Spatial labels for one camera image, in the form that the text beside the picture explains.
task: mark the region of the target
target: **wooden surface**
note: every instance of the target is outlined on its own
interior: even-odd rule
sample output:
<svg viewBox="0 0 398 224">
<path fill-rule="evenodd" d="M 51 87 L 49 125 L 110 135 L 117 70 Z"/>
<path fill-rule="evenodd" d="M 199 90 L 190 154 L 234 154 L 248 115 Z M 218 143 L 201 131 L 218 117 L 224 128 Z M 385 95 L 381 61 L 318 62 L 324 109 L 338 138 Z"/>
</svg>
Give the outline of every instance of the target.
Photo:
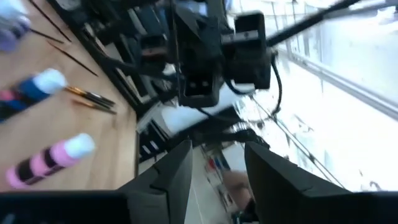
<svg viewBox="0 0 398 224">
<path fill-rule="evenodd" d="M 136 114 L 76 38 L 67 31 L 55 11 L 44 0 L 36 2 L 72 39 L 71 44 L 55 44 L 81 60 L 99 77 L 54 49 L 47 39 L 28 34 L 17 51 L 11 54 L 0 52 L 0 88 L 6 88 L 32 73 L 54 68 L 66 76 L 70 85 L 115 101 L 118 114 L 113 116 L 76 105 L 72 103 L 72 98 L 84 99 L 62 91 L 0 124 L 0 190 L 11 190 L 4 178 L 8 167 L 78 133 L 91 135 L 97 145 L 96 151 L 76 166 L 39 182 L 31 189 L 116 189 L 134 178 Z M 24 3 L 30 11 L 32 28 L 67 42 L 30 3 Z"/>
</svg>

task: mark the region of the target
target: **pink paint bottle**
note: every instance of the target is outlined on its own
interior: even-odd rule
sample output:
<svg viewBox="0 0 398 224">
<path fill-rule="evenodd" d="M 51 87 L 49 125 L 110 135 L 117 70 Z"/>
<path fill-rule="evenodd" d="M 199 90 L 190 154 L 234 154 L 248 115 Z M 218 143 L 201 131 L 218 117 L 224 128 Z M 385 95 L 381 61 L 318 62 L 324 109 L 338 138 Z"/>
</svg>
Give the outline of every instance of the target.
<svg viewBox="0 0 398 224">
<path fill-rule="evenodd" d="M 25 189 L 66 167 L 75 165 L 93 152 L 94 148 L 93 138 L 85 133 L 60 141 L 8 169 L 7 182 L 15 189 Z"/>
</svg>

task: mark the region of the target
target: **person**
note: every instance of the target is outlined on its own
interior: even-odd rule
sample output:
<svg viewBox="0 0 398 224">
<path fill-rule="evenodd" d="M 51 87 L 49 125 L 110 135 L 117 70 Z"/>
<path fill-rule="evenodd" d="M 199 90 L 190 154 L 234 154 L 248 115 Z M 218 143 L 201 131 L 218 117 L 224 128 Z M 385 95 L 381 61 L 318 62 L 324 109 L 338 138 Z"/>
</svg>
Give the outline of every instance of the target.
<svg viewBox="0 0 398 224">
<path fill-rule="evenodd" d="M 224 186 L 226 187 L 244 222 L 258 222 L 256 215 L 256 201 L 252 196 L 249 185 L 249 177 L 245 172 L 224 171 L 222 173 Z"/>
</svg>

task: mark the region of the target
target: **wooden table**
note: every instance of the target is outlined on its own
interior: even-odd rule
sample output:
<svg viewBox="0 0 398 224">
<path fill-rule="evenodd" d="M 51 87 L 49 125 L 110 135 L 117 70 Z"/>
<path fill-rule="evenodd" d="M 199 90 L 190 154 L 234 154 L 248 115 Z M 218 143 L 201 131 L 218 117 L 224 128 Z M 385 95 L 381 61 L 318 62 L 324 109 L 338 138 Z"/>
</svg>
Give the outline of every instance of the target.
<svg viewBox="0 0 398 224">
<path fill-rule="evenodd" d="M 39 182 L 31 189 L 116 189 L 134 178 L 136 114 L 48 3 L 44 0 L 36 2 L 72 39 L 71 44 L 55 44 L 78 58 L 99 77 L 54 49 L 47 39 L 28 34 L 17 51 L 11 54 L 0 52 L 0 88 L 32 73 L 54 68 L 61 71 L 72 86 L 115 101 L 118 114 L 76 105 L 71 99 L 78 97 L 63 91 L 0 124 L 0 190 L 12 190 L 5 181 L 8 167 L 78 133 L 91 135 L 97 145 L 96 151 L 76 166 Z M 32 28 L 68 42 L 29 2 L 24 3 L 30 11 Z"/>
</svg>

